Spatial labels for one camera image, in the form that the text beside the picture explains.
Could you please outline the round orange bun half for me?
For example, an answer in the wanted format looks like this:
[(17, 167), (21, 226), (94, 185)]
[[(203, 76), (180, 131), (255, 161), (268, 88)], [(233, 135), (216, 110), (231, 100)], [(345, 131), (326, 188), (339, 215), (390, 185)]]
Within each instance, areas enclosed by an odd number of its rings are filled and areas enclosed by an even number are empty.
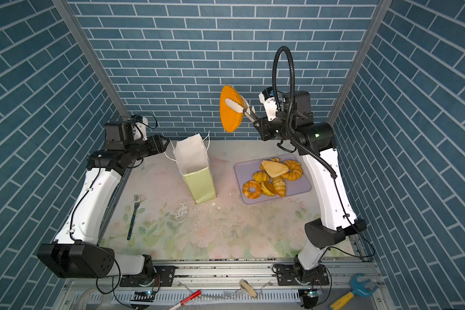
[(227, 133), (233, 133), (241, 125), (244, 115), (229, 108), (225, 103), (226, 98), (241, 103), (240, 94), (232, 86), (225, 85), (220, 96), (220, 119), (222, 126)]

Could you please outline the white green paper bag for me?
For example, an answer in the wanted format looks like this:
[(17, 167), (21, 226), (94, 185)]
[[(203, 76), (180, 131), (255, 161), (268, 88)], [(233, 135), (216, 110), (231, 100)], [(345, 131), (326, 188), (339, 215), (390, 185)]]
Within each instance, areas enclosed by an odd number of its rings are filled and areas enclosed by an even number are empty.
[(166, 157), (174, 161), (184, 182), (189, 188), (196, 204), (202, 204), (216, 198), (216, 189), (210, 168), (208, 149), (210, 140), (205, 145), (207, 135), (203, 138), (200, 134), (195, 134), (184, 140), (176, 142), (173, 148), (173, 158)]

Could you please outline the triangular toast slice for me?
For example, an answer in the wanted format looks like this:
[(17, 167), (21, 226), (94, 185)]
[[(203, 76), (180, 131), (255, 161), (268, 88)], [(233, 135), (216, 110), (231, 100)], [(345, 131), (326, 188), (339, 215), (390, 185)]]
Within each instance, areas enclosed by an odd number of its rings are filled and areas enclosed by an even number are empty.
[(271, 178), (276, 178), (289, 172), (289, 167), (278, 161), (264, 160), (261, 166)]

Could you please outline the small striped round bread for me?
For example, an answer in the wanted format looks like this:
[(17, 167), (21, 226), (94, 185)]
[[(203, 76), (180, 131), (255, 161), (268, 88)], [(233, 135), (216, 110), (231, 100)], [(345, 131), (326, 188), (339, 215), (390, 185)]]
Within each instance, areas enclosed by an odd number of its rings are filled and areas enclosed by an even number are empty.
[(266, 171), (258, 171), (252, 175), (252, 179), (258, 183), (269, 182), (271, 177), (266, 173)]

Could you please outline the small yellow egg tart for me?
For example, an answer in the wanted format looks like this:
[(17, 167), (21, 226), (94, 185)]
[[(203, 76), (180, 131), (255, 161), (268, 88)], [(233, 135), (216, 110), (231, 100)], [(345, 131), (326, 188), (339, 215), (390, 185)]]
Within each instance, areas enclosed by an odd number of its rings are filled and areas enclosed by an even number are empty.
[(277, 195), (276, 188), (270, 182), (262, 182), (261, 183), (261, 190), (262, 190), (263, 194), (266, 195), (266, 196), (276, 196)]

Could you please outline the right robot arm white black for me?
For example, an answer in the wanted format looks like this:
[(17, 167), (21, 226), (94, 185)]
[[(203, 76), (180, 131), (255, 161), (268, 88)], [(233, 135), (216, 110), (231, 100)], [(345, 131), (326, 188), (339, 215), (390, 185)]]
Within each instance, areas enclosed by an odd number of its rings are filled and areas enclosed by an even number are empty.
[(328, 284), (321, 260), (329, 248), (348, 236), (363, 232), (367, 224), (350, 205), (340, 178), (337, 142), (328, 123), (315, 123), (306, 91), (293, 95), (269, 87), (259, 95), (266, 116), (254, 122), (263, 141), (281, 138), (290, 142), (313, 179), (320, 205), (320, 218), (307, 223), (307, 242), (294, 258), (293, 269), (281, 272), (279, 284)]

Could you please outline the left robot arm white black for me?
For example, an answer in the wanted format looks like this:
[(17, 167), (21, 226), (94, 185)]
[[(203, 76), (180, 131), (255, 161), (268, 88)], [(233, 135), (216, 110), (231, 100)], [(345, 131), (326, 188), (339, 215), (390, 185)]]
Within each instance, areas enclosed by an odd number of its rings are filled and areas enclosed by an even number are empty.
[(53, 242), (41, 244), (38, 259), (58, 278), (105, 278), (118, 276), (133, 286), (155, 282), (156, 270), (149, 255), (116, 253), (100, 247), (99, 231), (116, 187), (133, 163), (164, 153), (170, 141), (161, 135), (147, 139), (111, 139), (103, 150), (93, 152), (80, 195)]

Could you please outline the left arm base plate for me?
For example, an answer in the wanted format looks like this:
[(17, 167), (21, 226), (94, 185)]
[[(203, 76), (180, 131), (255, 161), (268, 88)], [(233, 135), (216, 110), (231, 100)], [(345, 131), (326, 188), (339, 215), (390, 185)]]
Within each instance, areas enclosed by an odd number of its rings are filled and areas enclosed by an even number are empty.
[(139, 275), (123, 275), (120, 285), (123, 288), (171, 287), (175, 271), (175, 266), (156, 266), (152, 271), (144, 271)]

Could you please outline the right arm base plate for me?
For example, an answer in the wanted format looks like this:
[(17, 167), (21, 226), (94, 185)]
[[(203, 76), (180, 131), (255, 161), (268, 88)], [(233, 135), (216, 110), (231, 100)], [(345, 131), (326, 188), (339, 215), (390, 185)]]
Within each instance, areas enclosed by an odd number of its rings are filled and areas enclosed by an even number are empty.
[(305, 270), (299, 263), (278, 263), (273, 265), (271, 269), (279, 286), (329, 285), (329, 275), (324, 265)]

